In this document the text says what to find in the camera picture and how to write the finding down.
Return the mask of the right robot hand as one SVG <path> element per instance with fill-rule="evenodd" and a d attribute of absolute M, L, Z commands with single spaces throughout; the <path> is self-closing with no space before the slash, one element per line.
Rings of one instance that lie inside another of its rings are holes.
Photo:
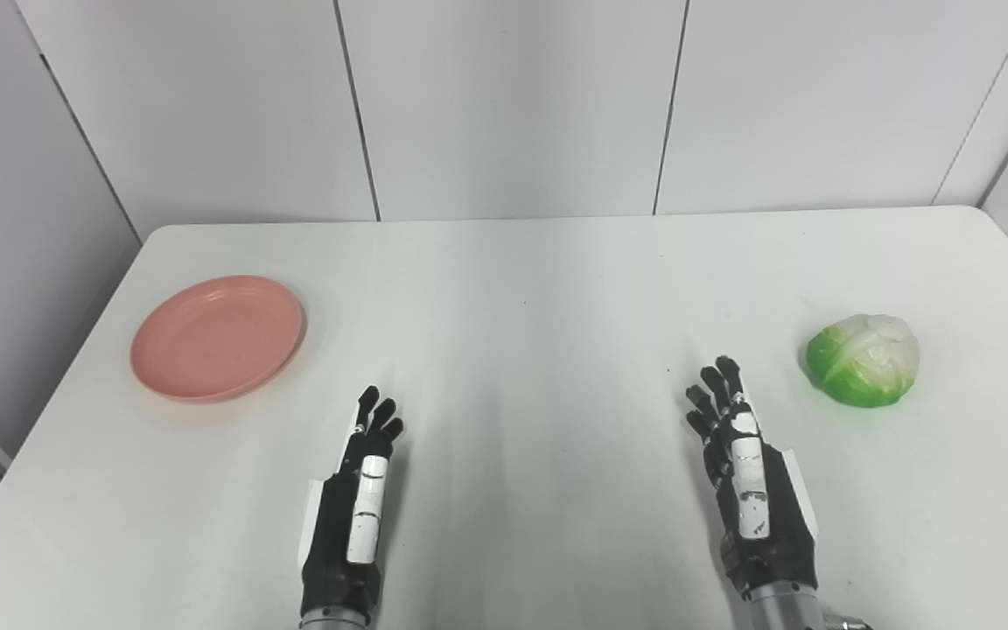
<path fill-rule="evenodd" d="M 815 533 L 784 451 L 764 438 L 740 366 L 720 355 L 685 391 L 685 422 L 703 443 L 703 465 L 723 519 L 724 574 L 741 595 L 775 583 L 816 589 Z"/>

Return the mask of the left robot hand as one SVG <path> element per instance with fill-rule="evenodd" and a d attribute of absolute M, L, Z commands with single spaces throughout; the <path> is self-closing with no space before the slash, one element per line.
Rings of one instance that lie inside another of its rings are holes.
<path fill-rule="evenodd" d="M 361 392 L 339 467 L 321 483 L 301 568 L 300 629 L 368 629 L 375 621 L 389 464 L 403 430 L 395 400 L 374 384 Z"/>

